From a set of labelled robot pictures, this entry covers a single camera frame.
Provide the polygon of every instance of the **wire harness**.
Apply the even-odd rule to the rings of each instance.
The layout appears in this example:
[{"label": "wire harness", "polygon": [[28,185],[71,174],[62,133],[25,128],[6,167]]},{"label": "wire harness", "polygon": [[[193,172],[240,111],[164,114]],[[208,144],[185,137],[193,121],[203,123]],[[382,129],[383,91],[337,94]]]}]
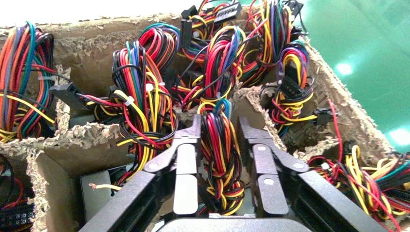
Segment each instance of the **wire harness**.
[{"label": "wire harness", "polygon": [[212,198],[199,214],[234,214],[242,204],[245,185],[240,180],[242,159],[235,129],[226,116],[230,102],[220,100],[214,109],[202,112],[201,144],[209,186],[206,191]]},{"label": "wire harness", "polygon": [[[10,31],[0,53],[0,141],[39,137],[48,130],[42,118],[54,124],[45,113],[53,96],[52,77],[54,36],[27,22]],[[39,93],[35,99],[25,95],[31,72],[37,72]]]}]

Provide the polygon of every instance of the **black plastic part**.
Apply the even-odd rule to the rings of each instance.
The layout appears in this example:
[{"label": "black plastic part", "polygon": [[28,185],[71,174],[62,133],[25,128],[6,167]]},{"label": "black plastic part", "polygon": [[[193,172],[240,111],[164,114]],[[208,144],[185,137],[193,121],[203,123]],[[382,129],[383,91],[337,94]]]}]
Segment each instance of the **black plastic part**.
[{"label": "black plastic part", "polygon": [[66,103],[71,110],[88,111],[87,106],[79,99],[77,93],[82,93],[72,82],[60,86],[53,86],[50,92]]},{"label": "black plastic part", "polygon": [[110,86],[110,92],[108,93],[108,96],[111,96],[111,94],[113,94],[115,90],[119,90],[119,88],[117,86]]},{"label": "black plastic part", "polygon": [[217,13],[214,23],[223,23],[234,20],[241,14],[241,4],[239,2],[220,9]]},{"label": "black plastic part", "polygon": [[184,10],[181,13],[181,16],[182,16],[183,19],[189,19],[190,16],[197,15],[197,14],[198,14],[198,10],[196,9],[196,6],[193,5],[189,9]]},{"label": "black plastic part", "polygon": [[52,138],[54,137],[54,128],[49,127],[47,125],[47,122],[44,120],[44,118],[40,118],[40,125],[41,125],[41,137],[44,138]]},{"label": "black plastic part", "polygon": [[303,3],[299,3],[299,2],[295,2],[295,1],[290,1],[290,2],[288,3],[288,6],[289,6],[289,8],[290,8],[291,11],[292,11],[292,15],[296,17],[296,16],[300,13],[300,11],[302,10]]},{"label": "black plastic part", "polygon": [[313,114],[318,118],[313,120],[315,125],[326,125],[330,121],[333,121],[333,114],[330,108],[317,108],[313,111]]},{"label": "black plastic part", "polygon": [[17,228],[30,223],[29,218],[34,218],[34,204],[17,205],[11,209],[0,211],[0,229],[14,231]]},{"label": "black plastic part", "polygon": [[291,42],[299,39],[299,35],[302,34],[302,32],[303,32],[303,29],[301,26],[299,25],[293,26],[291,30]]},{"label": "black plastic part", "polygon": [[284,218],[181,218],[165,224],[158,232],[310,232],[297,221]]},{"label": "black plastic part", "polygon": [[192,39],[192,21],[181,19],[181,46],[188,48]]},{"label": "black plastic part", "polygon": [[303,92],[297,82],[287,75],[282,79],[282,84],[280,84],[279,89],[287,98],[293,98]]},{"label": "black plastic part", "polygon": [[68,122],[69,127],[73,128],[74,126],[84,126],[85,124],[89,122],[95,121],[95,116],[94,115],[85,115],[85,116],[79,116],[79,117],[72,117],[70,118],[70,121]]},{"label": "black plastic part", "polygon": [[161,203],[174,192],[174,218],[194,216],[198,208],[196,167],[201,116],[175,132],[171,147],[147,162],[80,232],[144,231]]},{"label": "black plastic part", "polygon": [[298,175],[293,211],[314,232],[385,232],[381,225],[317,172]]},{"label": "black plastic part", "polygon": [[357,145],[355,140],[349,140],[349,141],[343,142],[343,153],[351,154],[351,150],[353,149],[354,145]]},{"label": "black plastic part", "polygon": [[81,232],[130,231],[144,228],[159,209],[155,175],[144,171],[135,176],[83,228]]},{"label": "black plastic part", "polygon": [[195,71],[187,71],[187,74],[184,76],[188,76],[188,78],[190,79],[190,81],[195,81],[196,79],[198,79],[199,76],[201,76],[202,73],[200,72],[195,72]]},{"label": "black plastic part", "polygon": [[168,67],[164,71],[161,72],[162,79],[165,83],[165,88],[168,91],[171,91],[172,87],[175,85],[176,81],[176,70]]},{"label": "black plastic part", "polygon": [[[246,117],[239,117],[238,123],[238,141],[241,154],[248,153],[249,148],[252,147],[252,145],[263,144],[270,148],[273,157],[277,161],[276,164],[284,168],[284,171],[290,173],[304,173],[309,170],[309,166],[306,163],[275,146],[272,137],[267,131],[251,127]],[[248,162],[251,161],[247,156],[242,157],[242,160],[244,165],[248,165]]]}]

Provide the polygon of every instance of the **black plug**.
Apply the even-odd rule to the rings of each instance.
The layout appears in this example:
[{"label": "black plug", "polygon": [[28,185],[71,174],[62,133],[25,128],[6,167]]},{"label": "black plug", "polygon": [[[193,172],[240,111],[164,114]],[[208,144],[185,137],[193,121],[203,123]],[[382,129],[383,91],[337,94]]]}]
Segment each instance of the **black plug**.
[{"label": "black plug", "polygon": [[296,16],[300,13],[303,7],[303,3],[298,3],[295,1],[290,1],[288,3],[289,8],[292,11],[292,15],[296,18]]},{"label": "black plug", "polygon": [[234,20],[241,14],[241,4],[239,2],[220,9],[215,17],[214,23],[223,23]]},{"label": "black plug", "polygon": [[313,114],[318,118],[313,121],[317,125],[326,125],[328,122],[333,121],[333,114],[329,107],[327,108],[317,108],[313,111]]},{"label": "black plug", "polygon": [[344,154],[351,154],[351,150],[353,149],[353,146],[357,145],[355,140],[349,140],[349,141],[345,141],[343,143],[343,151]]},{"label": "black plug", "polygon": [[196,9],[196,6],[193,5],[189,9],[184,10],[181,13],[181,16],[182,16],[183,19],[189,19],[190,16],[194,16],[194,15],[197,15],[197,14],[198,14],[198,10]]},{"label": "black plug", "polygon": [[192,39],[192,21],[181,19],[181,46],[187,48],[191,44]]},{"label": "black plug", "polygon": [[110,92],[108,93],[108,96],[111,96],[111,94],[113,94],[115,90],[119,90],[119,88],[117,86],[110,86]]},{"label": "black plug", "polygon": [[88,111],[89,109],[82,100],[79,99],[77,93],[82,93],[80,89],[72,82],[60,86],[52,86],[50,92],[66,103],[71,110]]}]

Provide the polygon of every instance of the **cardboard compartment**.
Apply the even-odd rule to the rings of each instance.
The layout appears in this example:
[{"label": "cardboard compartment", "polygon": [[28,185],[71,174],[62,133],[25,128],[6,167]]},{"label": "cardboard compartment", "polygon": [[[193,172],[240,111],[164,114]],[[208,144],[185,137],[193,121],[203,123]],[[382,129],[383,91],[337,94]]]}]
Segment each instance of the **cardboard compartment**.
[{"label": "cardboard compartment", "polygon": [[[235,22],[243,28],[248,8]],[[112,53],[124,47],[126,41],[137,39],[142,30],[155,22],[165,21],[179,26],[174,14],[120,19],[101,19],[65,25],[46,25],[42,29],[55,36],[55,61],[71,67],[70,77],[85,93],[106,96],[111,79]],[[310,55],[309,75],[316,77],[315,97],[307,109],[327,105],[331,98],[339,112],[339,127],[344,140],[355,139],[362,157],[371,161],[383,157],[392,148],[376,129],[360,104],[351,98],[319,53],[307,43]],[[321,155],[337,145],[333,124],[316,127],[311,123],[292,127],[282,140],[266,110],[261,106],[261,87],[236,89],[231,96],[235,115],[246,115],[251,126],[268,130],[275,144],[295,152],[303,160]],[[127,146],[117,147],[119,126],[91,123],[69,128],[70,108],[59,101],[56,106],[58,132],[54,138],[28,139],[5,144],[0,150],[28,156],[29,175],[33,184],[36,220],[33,231],[71,232],[80,229],[84,221],[79,177],[132,161],[126,156]],[[189,119],[196,112],[179,114]]]}]

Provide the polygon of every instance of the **green surface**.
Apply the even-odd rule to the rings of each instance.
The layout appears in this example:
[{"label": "green surface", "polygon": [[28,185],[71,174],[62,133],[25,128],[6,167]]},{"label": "green surface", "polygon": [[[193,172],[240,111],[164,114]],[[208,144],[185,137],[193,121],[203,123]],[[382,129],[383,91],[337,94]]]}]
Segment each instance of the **green surface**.
[{"label": "green surface", "polygon": [[398,151],[410,150],[410,1],[301,0],[311,44]]}]

